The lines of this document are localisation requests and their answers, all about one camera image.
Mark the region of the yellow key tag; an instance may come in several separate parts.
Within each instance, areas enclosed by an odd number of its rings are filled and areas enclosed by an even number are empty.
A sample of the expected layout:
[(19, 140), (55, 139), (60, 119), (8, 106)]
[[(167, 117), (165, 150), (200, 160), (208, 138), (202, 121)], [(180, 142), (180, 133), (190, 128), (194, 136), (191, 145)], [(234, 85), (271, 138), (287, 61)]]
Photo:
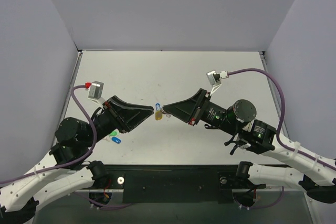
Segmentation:
[(162, 118), (163, 118), (163, 113), (162, 113), (162, 111), (161, 111), (161, 110), (156, 111), (156, 112), (155, 112), (155, 119), (156, 119), (157, 121), (159, 121), (159, 120), (161, 120)]

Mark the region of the black head key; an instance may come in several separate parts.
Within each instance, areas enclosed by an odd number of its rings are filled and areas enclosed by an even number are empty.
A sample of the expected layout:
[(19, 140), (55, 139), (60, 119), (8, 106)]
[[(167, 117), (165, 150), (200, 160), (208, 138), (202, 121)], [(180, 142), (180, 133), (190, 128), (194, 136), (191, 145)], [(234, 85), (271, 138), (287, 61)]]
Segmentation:
[(167, 114), (169, 114), (169, 113), (167, 113), (166, 111), (164, 111), (163, 109), (160, 110), (160, 113), (162, 114), (162, 116), (163, 116), (163, 115), (166, 116)]

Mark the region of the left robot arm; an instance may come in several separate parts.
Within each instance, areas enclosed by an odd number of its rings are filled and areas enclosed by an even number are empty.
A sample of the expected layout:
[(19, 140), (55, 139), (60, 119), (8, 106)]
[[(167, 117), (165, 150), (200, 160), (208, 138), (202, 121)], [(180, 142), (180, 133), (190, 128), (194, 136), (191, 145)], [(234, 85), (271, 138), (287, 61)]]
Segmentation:
[(91, 161), (69, 175), (112, 131), (129, 133), (154, 113), (152, 106), (130, 104), (113, 96), (86, 121), (65, 118), (55, 132), (58, 141), (27, 173), (1, 182), (1, 223), (26, 223), (44, 205), (86, 187), (104, 187), (108, 173), (101, 161)]

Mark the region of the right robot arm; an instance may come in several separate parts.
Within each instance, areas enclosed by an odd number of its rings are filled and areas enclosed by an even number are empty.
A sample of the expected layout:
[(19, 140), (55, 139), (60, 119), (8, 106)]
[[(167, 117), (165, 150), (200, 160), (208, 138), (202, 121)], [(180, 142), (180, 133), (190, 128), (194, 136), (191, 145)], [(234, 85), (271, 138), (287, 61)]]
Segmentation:
[(203, 121), (207, 130), (231, 135), (224, 143), (233, 144), (230, 155), (240, 148), (285, 164), (276, 167), (240, 162), (233, 179), (237, 185), (288, 187), (303, 191), (316, 201), (335, 203), (335, 160), (303, 148), (280, 130), (258, 120), (250, 101), (241, 99), (225, 109), (211, 102), (209, 92), (199, 89), (191, 98), (164, 105), (161, 110), (191, 126)]

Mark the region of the solid blue key tag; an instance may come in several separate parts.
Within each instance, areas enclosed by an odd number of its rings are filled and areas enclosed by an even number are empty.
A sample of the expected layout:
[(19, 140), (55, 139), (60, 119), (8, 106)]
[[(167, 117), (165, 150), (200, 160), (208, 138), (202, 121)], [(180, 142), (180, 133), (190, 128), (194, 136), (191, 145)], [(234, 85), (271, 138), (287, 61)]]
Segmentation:
[(113, 136), (113, 137), (111, 138), (111, 140), (112, 140), (113, 142), (117, 143), (117, 144), (120, 144), (120, 143), (121, 143), (121, 140), (120, 140), (118, 137), (116, 137), (116, 136)]

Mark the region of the blue outlined key tag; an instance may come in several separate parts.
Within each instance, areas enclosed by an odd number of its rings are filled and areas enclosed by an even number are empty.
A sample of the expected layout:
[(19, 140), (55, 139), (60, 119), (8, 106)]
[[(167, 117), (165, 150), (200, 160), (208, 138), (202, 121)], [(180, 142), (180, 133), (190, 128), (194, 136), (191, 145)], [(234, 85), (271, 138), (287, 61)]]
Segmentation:
[(155, 104), (155, 109), (156, 109), (156, 111), (160, 111), (161, 110), (161, 106), (160, 106), (159, 103)]

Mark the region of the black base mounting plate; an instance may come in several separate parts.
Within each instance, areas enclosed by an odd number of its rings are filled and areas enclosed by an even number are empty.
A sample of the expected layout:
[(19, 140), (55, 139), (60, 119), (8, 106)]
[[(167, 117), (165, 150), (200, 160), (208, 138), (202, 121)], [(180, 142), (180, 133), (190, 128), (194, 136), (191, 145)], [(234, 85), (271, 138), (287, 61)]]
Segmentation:
[(252, 183), (237, 175), (238, 165), (106, 165), (103, 183), (82, 190), (123, 193), (128, 203), (231, 203), (233, 190), (265, 189), (272, 182)]

